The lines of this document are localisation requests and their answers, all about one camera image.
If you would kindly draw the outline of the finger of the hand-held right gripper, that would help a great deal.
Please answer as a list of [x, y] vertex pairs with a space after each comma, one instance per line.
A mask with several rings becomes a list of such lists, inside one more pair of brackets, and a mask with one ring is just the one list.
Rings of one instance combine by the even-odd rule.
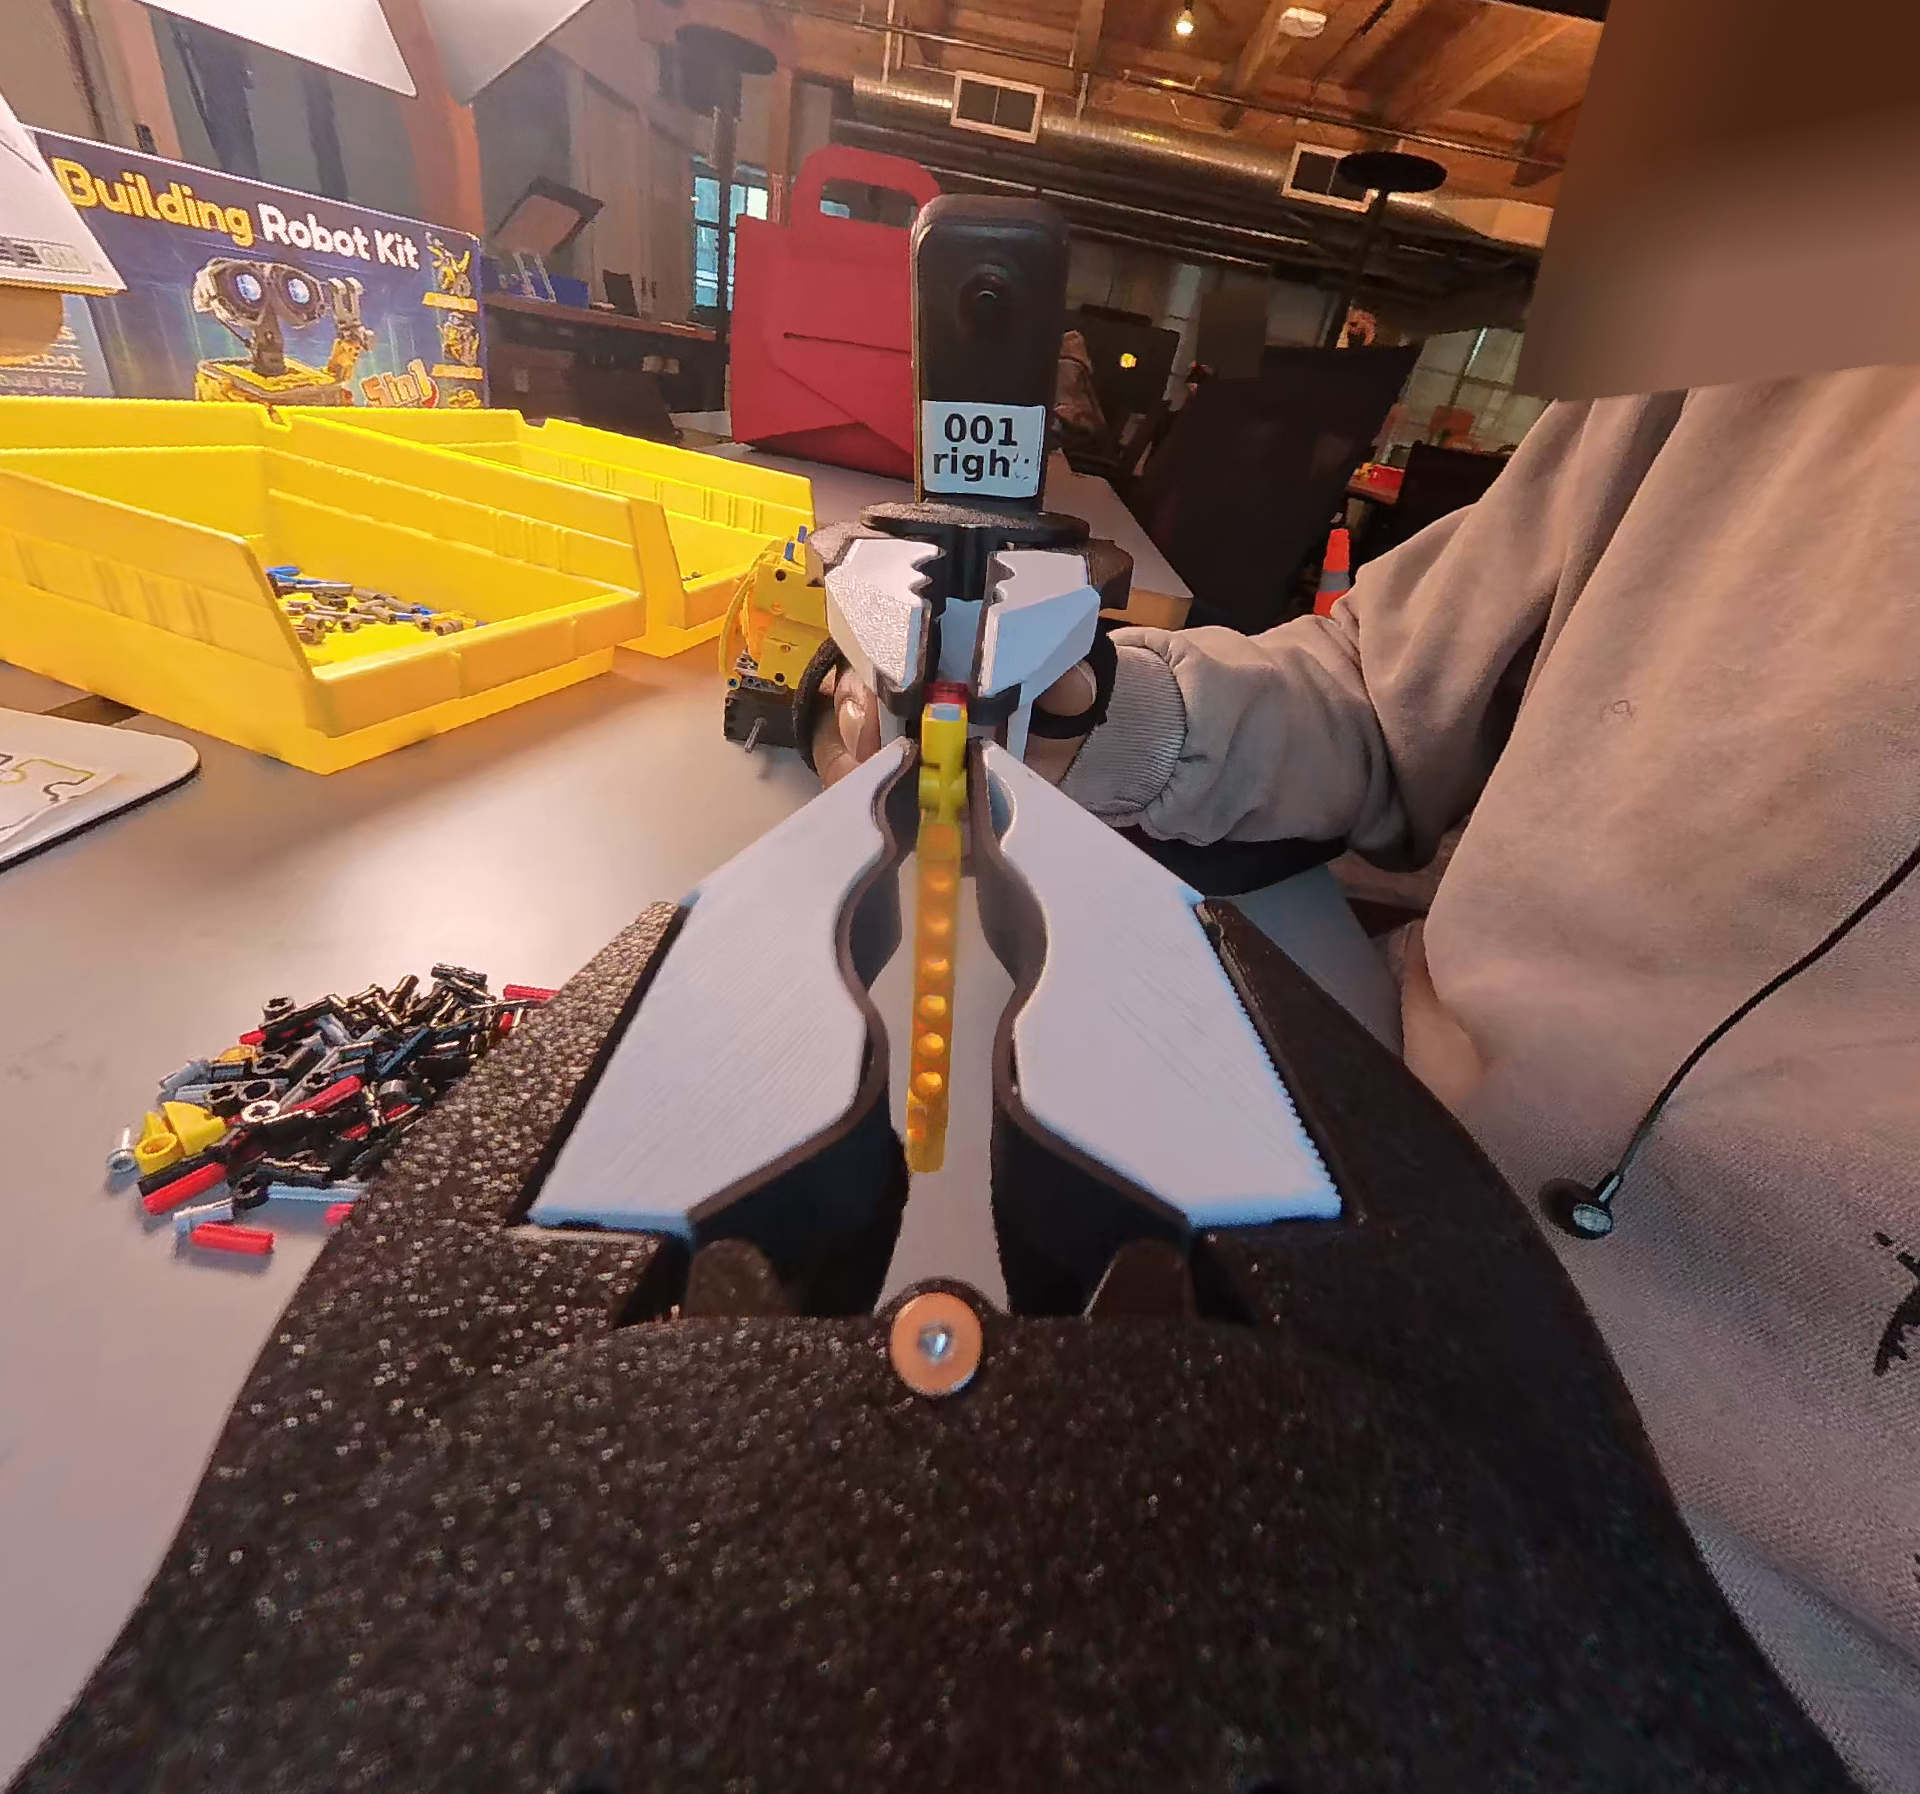
[[972, 658], [972, 723], [1023, 758], [1033, 708], [1092, 646], [1100, 592], [1082, 553], [996, 553]]
[[830, 633], [877, 697], [884, 742], [940, 678], [943, 550], [926, 539], [822, 539]]

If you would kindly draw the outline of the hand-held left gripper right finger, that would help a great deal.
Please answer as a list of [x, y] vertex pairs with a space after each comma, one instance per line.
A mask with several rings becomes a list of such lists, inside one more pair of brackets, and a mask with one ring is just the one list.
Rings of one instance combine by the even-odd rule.
[[972, 867], [1013, 983], [992, 1159], [1013, 1312], [1078, 1315], [1141, 1240], [1341, 1216], [1195, 890], [996, 744], [972, 755]]

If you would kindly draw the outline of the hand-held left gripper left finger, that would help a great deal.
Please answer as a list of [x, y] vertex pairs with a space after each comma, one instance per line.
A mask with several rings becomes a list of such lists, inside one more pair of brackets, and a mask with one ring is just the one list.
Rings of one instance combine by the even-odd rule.
[[685, 897], [567, 1108], [528, 1219], [749, 1241], [811, 1315], [875, 1308], [909, 1173], [872, 983], [899, 949], [917, 747], [893, 742]]

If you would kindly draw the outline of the yellow brick robot model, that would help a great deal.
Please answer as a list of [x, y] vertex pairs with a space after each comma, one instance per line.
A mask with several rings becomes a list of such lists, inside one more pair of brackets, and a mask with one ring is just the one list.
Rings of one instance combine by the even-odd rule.
[[811, 577], [807, 530], [770, 541], [741, 581], [722, 629], [719, 666], [725, 738], [812, 758], [812, 723], [838, 649], [825, 584]]

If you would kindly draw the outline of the yellow perforated brick beam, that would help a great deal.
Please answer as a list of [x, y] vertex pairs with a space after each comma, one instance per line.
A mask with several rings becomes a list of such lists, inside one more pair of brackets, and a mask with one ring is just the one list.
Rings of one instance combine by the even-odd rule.
[[909, 1171], [945, 1159], [957, 900], [968, 807], [968, 710], [923, 713], [917, 841], [913, 1042], [902, 1144]]

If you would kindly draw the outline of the instruction booklet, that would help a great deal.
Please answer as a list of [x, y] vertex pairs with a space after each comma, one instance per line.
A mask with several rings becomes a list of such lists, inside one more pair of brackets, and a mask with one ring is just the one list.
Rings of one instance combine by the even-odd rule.
[[9, 103], [0, 105], [0, 120], [3, 282], [56, 293], [121, 293], [123, 276]]

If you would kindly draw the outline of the person's right forearm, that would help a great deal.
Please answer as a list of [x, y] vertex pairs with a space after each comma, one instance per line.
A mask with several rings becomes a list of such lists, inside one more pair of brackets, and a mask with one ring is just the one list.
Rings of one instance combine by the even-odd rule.
[[1512, 535], [1482, 502], [1367, 566], [1327, 618], [1117, 630], [1107, 715], [1059, 785], [1157, 841], [1427, 860], [1491, 773], [1537, 643], [1539, 588], [1499, 563]]

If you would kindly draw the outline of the grey desk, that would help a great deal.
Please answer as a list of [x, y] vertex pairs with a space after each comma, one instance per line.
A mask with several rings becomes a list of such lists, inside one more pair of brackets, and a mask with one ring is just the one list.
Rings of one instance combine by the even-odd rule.
[[327, 1245], [177, 1254], [109, 1153], [270, 996], [433, 963], [557, 988], [818, 785], [724, 742], [710, 650], [337, 775], [151, 720], [198, 777], [4, 871], [3, 1767], [77, 1697], [172, 1540], [256, 1354]]

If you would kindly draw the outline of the person's right hand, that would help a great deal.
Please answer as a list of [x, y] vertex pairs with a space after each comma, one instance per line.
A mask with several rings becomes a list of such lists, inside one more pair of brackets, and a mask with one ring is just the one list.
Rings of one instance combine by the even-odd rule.
[[[1092, 641], [1089, 658], [1074, 664], [1034, 702], [1026, 734], [1025, 766], [1061, 783], [1077, 752], [1107, 717], [1119, 673], [1119, 653], [1107, 633]], [[836, 655], [811, 715], [811, 761], [822, 783], [838, 781], [872, 757], [893, 731], [880, 723], [877, 694]]]

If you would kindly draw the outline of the red felt tote bag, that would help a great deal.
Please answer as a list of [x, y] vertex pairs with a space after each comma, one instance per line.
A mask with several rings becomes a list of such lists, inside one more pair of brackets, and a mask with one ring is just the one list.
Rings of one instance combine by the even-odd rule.
[[936, 177], [913, 161], [828, 146], [803, 164], [786, 222], [736, 222], [736, 441], [915, 474], [910, 227], [936, 198]]

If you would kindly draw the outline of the yellow plastic parts bin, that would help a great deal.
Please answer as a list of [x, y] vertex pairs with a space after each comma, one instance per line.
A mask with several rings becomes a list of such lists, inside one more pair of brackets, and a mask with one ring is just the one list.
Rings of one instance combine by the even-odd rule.
[[[4, 659], [338, 773], [604, 673], [644, 630], [634, 503], [302, 422], [219, 448], [4, 454]], [[315, 661], [298, 566], [478, 622]]]
[[628, 646], [712, 641], [749, 570], [812, 519], [791, 474], [510, 409], [4, 402], [4, 472], [246, 537], [263, 566], [319, 566], [268, 537], [266, 493], [639, 598]]

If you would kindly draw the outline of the black office chair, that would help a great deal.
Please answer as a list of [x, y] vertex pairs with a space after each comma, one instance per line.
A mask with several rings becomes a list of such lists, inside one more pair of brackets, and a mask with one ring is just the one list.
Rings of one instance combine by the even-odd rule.
[[1270, 630], [1296, 610], [1347, 485], [1420, 344], [1272, 348], [1260, 375], [1214, 376], [1175, 417], [1130, 510], [1193, 591], [1188, 629]]

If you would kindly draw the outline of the pile of small connector pins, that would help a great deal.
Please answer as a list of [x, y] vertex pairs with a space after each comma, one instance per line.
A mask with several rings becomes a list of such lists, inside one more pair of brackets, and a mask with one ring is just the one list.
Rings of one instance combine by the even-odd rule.
[[276, 1215], [337, 1228], [403, 1134], [552, 999], [459, 965], [276, 996], [254, 1030], [160, 1081], [109, 1152], [105, 1183], [180, 1254], [266, 1262]]

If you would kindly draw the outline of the black disc lamp on pole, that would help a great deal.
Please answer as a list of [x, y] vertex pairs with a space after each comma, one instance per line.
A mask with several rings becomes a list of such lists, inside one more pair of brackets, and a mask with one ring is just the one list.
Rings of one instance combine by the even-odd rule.
[[1342, 341], [1356, 290], [1380, 238], [1380, 225], [1390, 200], [1397, 195], [1430, 195], [1446, 184], [1448, 169], [1422, 155], [1356, 150], [1338, 161], [1335, 177], [1338, 184], [1366, 194], [1367, 202], [1364, 203], [1364, 220], [1352, 263], [1342, 276], [1338, 299], [1331, 306], [1319, 341], [1324, 350], [1335, 350]]

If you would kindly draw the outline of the robot kit box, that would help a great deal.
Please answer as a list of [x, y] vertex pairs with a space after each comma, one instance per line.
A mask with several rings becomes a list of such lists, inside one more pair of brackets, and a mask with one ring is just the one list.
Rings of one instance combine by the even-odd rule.
[[486, 407], [479, 245], [350, 202], [34, 129], [125, 279], [71, 296], [9, 395]]

